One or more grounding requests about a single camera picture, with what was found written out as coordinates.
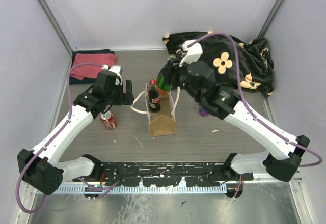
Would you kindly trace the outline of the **green glass bottle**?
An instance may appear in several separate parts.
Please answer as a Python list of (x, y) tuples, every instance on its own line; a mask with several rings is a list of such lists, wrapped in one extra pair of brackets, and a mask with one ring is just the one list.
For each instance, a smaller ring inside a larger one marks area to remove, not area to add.
[(168, 93), (172, 88), (175, 73), (175, 63), (168, 61), (159, 71), (156, 79), (156, 89), (160, 94)]

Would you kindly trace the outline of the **dark cola bottle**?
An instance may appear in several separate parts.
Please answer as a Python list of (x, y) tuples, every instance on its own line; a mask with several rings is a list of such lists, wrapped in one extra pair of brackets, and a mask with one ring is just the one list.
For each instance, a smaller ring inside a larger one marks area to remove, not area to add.
[(159, 92), (156, 89), (156, 80), (151, 79), (149, 81), (149, 92), (148, 92), (148, 99), (149, 99), (149, 109), (152, 113), (157, 113), (160, 111), (160, 96)]

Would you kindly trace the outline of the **brown canvas bag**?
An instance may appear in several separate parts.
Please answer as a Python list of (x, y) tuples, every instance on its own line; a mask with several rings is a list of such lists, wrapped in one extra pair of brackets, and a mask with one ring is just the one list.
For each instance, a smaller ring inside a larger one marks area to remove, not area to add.
[[(138, 114), (146, 115), (148, 121), (148, 134), (150, 137), (165, 136), (177, 134), (177, 126), (175, 119), (175, 110), (180, 97), (180, 87), (177, 87), (176, 98), (174, 99), (171, 92), (160, 95), (160, 111), (153, 113), (149, 106), (149, 85), (145, 85), (145, 89), (138, 94), (132, 102), (130, 108)], [(144, 97), (146, 110), (139, 110), (134, 107), (137, 101)]]

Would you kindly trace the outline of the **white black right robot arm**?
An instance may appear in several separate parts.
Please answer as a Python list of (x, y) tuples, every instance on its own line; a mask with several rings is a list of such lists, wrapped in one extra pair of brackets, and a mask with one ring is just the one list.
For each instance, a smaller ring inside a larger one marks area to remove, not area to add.
[(264, 146), (265, 151), (260, 153), (231, 153), (223, 165), (227, 179), (268, 173), (288, 182), (298, 170), (309, 139), (281, 130), (246, 106), (236, 91), (218, 83), (214, 69), (204, 61), (180, 66), (177, 59), (170, 59), (161, 69), (157, 84), (163, 90), (184, 88), (210, 115), (236, 126)]

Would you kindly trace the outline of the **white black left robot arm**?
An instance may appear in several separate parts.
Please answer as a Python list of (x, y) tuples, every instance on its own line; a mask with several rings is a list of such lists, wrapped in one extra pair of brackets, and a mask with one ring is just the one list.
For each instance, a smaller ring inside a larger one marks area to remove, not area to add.
[(123, 83), (121, 73), (119, 65), (101, 70), (95, 83), (78, 95), (69, 113), (56, 128), (30, 151), (22, 149), (18, 153), (18, 167), (24, 182), (50, 195), (63, 182), (78, 177), (86, 177), (90, 181), (101, 178), (102, 163), (89, 154), (76, 160), (59, 160), (77, 135), (107, 106), (132, 104), (132, 82)]

